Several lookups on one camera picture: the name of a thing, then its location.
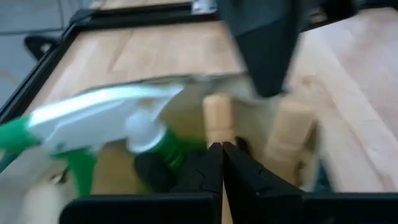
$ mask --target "spray bottle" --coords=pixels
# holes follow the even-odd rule
[[[183,162],[181,141],[159,119],[181,85],[124,85],[43,106],[29,116],[0,126],[0,149],[20,153],[40,146],[66,159],[80,196],[93,185],[96,153],[107,142],[127,139],[129,151],[151,151],[177,172]]]

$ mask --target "wooden surface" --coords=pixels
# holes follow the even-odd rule
[[[155,1],[160,2],[98,5]],[[315,105],[322,153],[339,191],[398,189],[397,23],[393,9],[363,11],[307,32],[298,47],[289,85]],[[27,113],[96,85],[243,70],[220,22],[89,32],[76,38]],[[49,166],[42,151],[32,150],[0,174],[0,223],[16,223],[25,193]]]

